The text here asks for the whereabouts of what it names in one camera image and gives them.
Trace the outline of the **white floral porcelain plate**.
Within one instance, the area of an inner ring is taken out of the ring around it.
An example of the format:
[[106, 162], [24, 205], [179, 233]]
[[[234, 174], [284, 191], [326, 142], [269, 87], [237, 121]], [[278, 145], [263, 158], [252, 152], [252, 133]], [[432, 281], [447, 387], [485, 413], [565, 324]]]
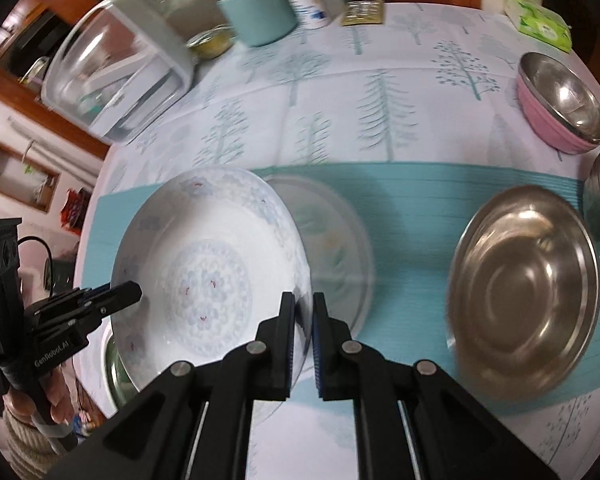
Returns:
[[142, 298], [111, 318], [131, 382], [145, 388], [168, 365], [196, 366], [252, 341], [258, 325], [294, 295], [291, 376], [309, 351], [311, 275], [294, 219], [250, 171], [187, 171], [152, 194], [119, 246], [112, 284], [132, 281]]

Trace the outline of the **large steel bowl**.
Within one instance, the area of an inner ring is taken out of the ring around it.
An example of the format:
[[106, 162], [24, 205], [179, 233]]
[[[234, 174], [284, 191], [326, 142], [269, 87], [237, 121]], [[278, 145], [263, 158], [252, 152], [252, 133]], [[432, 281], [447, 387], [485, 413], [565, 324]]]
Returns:
[[478, 393], [528, 401], [560, 385], [600, 313], [600, 262], [580, 214], [539, 185], [509, 188], [471, 218], [454, 250], [446, 319]]

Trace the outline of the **dark green plate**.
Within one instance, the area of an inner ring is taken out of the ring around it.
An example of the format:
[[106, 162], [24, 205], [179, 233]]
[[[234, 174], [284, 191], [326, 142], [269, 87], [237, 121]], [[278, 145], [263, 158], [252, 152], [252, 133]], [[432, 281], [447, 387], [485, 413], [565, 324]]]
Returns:
[[126, 372], [112, 335], [105, 338], [102, 347], [102, 371], [108, 398], [120, 410], [136, 397], [138, 390]]

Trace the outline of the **clear plastic storage box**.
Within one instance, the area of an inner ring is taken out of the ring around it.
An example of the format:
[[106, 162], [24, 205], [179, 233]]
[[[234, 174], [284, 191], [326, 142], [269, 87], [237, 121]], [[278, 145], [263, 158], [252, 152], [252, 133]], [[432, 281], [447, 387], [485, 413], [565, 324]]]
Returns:
[[197, 58], [143, 0], [104, 0], [69, 32], [42, 102], [96, 138], [129, 143], [192, 88]]

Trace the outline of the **teal white printed tablecloth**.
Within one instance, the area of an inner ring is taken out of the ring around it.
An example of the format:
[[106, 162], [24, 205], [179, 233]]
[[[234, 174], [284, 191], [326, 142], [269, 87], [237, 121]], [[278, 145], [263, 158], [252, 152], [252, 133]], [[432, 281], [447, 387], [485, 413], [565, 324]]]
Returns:
[[[595, 158], [559, 155], [534, 134], [517, 102], [519, 58], [553, 55], [599, 100], [600, 85], [576, 54], [518, 34], [505, 16], [423, 3], [385, 12], [383, 25], [297, 29], [201, 67], [192, 92], [109, 152], [76, 282], [109, 281], [123, 231], [154, 185], [197, 165], [286, 170], [337, 190], [365, 223], [376, 271], [363, 341], [396, 361], [442, 358], [450, 372], [445, 282], [474, 211], [529, 181], [572, 200]], [[358, 475], [351, 403], [318, 400], [308, 372], [254, 428], [249, 479]], [[544, 399], [503, 422], [560, 478], [580, 479], [600, 455], [600, 324], [581, 365]]]

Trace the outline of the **small gold tin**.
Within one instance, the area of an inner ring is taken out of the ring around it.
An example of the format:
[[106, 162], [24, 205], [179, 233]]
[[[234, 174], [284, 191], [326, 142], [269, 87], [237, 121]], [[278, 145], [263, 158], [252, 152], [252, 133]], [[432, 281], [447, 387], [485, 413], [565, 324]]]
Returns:
[[210, 61], [230, 50], [234, 44], [234, 32], [227, 24], [200, 32], [186, 42], [186, 48], [201, 61]]

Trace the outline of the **pink steel bowl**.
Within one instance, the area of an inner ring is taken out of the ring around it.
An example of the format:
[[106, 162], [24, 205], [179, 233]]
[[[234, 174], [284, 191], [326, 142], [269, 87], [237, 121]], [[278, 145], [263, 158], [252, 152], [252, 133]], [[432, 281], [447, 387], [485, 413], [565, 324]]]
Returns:
[[600, 146], [600, 102], [565, 64], [540, 52], [526, 52], [516, 81], [522, 114], [543, 142], [567, 155]]

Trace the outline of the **teal ceramic jar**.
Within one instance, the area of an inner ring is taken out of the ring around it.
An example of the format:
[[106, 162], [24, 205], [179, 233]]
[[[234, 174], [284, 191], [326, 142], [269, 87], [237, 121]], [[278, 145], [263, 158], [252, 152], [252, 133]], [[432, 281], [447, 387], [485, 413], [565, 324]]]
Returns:
[[247, 47], [272, 44], [298, 26], [287, 0], [218, 0], [221, 12]]

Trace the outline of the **gold foil packet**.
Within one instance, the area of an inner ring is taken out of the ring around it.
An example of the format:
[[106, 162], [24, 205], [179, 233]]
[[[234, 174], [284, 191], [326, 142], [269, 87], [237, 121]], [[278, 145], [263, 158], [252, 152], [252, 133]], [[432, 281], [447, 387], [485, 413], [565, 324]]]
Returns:
[[385, 3], [382, 0], [360, 0], [347, 3], [340, 25], [381, 25], [384, 21]]

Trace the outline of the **white pill bottle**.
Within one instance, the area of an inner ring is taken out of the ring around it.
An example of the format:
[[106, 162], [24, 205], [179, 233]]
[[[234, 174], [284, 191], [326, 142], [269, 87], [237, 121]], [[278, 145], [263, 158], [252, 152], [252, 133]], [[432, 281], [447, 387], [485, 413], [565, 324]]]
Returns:
[[327, 26], [332, 19], [323, 0], [288, 0], [305, 29], [319, 29]]

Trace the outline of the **green wet wipes pack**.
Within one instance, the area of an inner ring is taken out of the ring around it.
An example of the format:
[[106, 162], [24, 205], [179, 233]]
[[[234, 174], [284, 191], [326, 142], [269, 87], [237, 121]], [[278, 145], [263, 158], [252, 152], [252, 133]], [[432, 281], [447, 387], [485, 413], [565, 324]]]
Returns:
[[556, 12], [532, 0], [504, 0], [504, 12], [518, 32], [562, 52], [571, 51], [570, 27]]

